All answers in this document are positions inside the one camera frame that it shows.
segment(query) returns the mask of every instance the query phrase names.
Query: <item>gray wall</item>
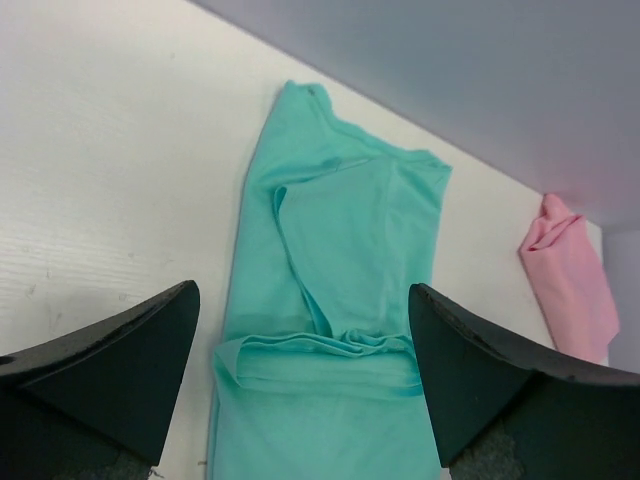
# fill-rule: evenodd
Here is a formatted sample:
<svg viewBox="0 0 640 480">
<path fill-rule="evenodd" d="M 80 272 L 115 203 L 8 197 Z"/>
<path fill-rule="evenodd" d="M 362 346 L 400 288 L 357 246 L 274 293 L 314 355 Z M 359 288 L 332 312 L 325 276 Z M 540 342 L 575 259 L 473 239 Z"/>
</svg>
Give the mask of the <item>gray wall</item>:
<svg viewBox="0 0 640 480">
<path fill-rule="evenodd" d="M 640 373 L 640 230 L 609 232 L 603 247 L 621 322 L 609 361 L 616 368 Z"/>
<path fill-rule="evenodd" d="M 640 2 L 197 1 L 600 225 L 640 220 Z"/>
</svg>

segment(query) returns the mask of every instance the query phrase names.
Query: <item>white table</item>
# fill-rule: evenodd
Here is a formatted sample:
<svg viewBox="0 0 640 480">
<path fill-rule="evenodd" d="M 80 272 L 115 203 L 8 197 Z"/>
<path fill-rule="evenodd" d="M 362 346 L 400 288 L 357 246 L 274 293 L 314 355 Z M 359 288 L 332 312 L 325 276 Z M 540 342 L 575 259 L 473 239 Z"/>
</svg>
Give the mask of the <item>white table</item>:
<svg viewBox="0 0 640 480">
<path fill-rule="evenodd" d="M 241 186 L 289 78 L 321 82 L 344 119 L 454 167 L 434 286 L 551 345 L 516 256 L 537 193 L 184 0 L 21 0 L 0 18 L 0 355 L 195 279 L 167 480 L 204 475 Z"/>
</svg>

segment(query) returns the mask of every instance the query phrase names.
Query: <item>wrinkled fabric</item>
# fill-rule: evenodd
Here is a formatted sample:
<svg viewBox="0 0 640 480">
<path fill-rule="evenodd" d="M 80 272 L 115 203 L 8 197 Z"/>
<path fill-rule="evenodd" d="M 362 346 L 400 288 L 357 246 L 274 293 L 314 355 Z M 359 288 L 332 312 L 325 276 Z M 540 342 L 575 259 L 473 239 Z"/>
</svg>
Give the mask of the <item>wrinkled fabric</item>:
<svg viewBox="0 0 640 480">
<path fill-rule="evenodd" d="M 449 175 L 287 83 L 243 194 L 210 478 L 438 478 L 407 297 L 430 280 Z"/>
<path fill-rule="evenodd" d="M 542 214 L 519 253 L 556 348 L 602 362 L 620 326 L 585 218 L 572 214 L 556 195 L 545 195 Z"/>
</svg>

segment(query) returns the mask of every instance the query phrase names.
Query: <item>pink cloth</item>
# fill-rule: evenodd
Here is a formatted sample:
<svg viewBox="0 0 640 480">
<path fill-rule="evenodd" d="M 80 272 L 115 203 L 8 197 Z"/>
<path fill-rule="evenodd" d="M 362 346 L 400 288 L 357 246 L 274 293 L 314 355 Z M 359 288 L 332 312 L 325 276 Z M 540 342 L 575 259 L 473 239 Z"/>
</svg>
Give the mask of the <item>pink cloth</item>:
<svg viewBox="0 0 640 480">
<path fill-rule="evenodd" d="M 584 217 L 545 195 L 519 253 L 556 348 L 589 362 L 604 360 L 620 324 Z"/>
</svg>

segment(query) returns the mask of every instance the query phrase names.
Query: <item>teal t-shirt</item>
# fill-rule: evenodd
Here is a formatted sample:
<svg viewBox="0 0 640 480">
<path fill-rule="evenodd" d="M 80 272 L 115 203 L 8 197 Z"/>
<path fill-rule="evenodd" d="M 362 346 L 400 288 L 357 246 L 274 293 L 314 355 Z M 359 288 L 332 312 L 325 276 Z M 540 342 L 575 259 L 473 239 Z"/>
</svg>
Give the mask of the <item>teal t-shirt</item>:
<svg viewBox="0 0 640 480">
<path fill-rule="evenodd" d="M 247 176 L 212 480 L 433 480 L 438 454 L 407 312 L 431 278 L 451 169 L 338 120 L 288 82 Z"/>
</svg>

